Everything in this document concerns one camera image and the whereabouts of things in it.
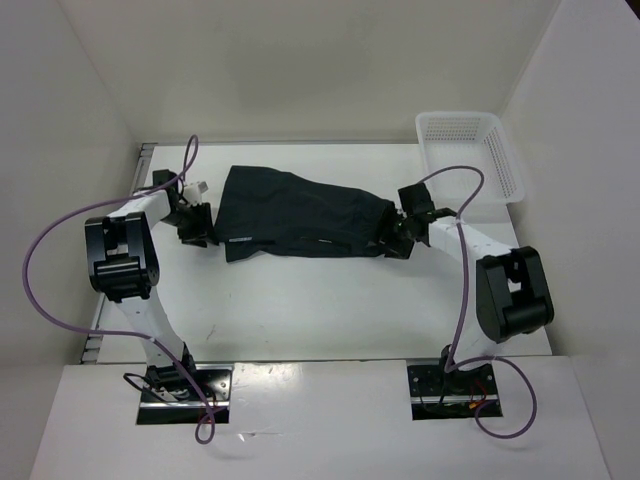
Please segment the dark navy shorts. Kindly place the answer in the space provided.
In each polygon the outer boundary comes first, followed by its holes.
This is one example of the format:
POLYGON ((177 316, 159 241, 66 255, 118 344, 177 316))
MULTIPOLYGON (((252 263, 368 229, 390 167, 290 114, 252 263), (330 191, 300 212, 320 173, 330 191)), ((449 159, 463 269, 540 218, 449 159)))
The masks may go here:
POLYGON ((228 263, 263 252, 303 258, 376 257, 395 204, 357 188, 267 167, 231 167, 214 233, 228 263))

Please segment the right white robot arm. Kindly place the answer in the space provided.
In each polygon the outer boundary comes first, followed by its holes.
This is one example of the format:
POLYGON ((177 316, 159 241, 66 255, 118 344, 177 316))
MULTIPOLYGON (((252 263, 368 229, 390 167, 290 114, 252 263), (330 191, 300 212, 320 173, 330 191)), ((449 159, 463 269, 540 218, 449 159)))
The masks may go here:
POLYGON ((381 223, 379 244, 384 255, 406 260, 415 245, 423 244, 462 265, 458 325, 438 370, 440 385, 460 393, 473 382, 471 366, 494 359, 488 354, 455 359, 470 308, 482 334, 496 344, 531 334, 554 319, 542 260, 536 249, 511 247, 464 223, 459 212, 436 207, 423 184, 401 188, 398 194, 401 210, 381 223))

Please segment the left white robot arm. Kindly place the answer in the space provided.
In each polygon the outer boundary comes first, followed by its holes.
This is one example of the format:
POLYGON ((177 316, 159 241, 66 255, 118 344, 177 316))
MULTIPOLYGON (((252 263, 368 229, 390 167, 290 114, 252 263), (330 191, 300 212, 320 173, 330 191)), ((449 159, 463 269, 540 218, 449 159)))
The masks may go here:
POLYGON ((151 186, 137 192, 138 199, 85 222, 89 280, 144 336, 150 387, 185 400, 198 391, 200 376, 156 289, 160 266, 152 229, 158 223, 172 226, 187 246, 206 248, 218 240, 211 206, 202 200, 207 190, 204 182, 181 187, 178 175, 168 169, 154 171, 152 180, 151 186))

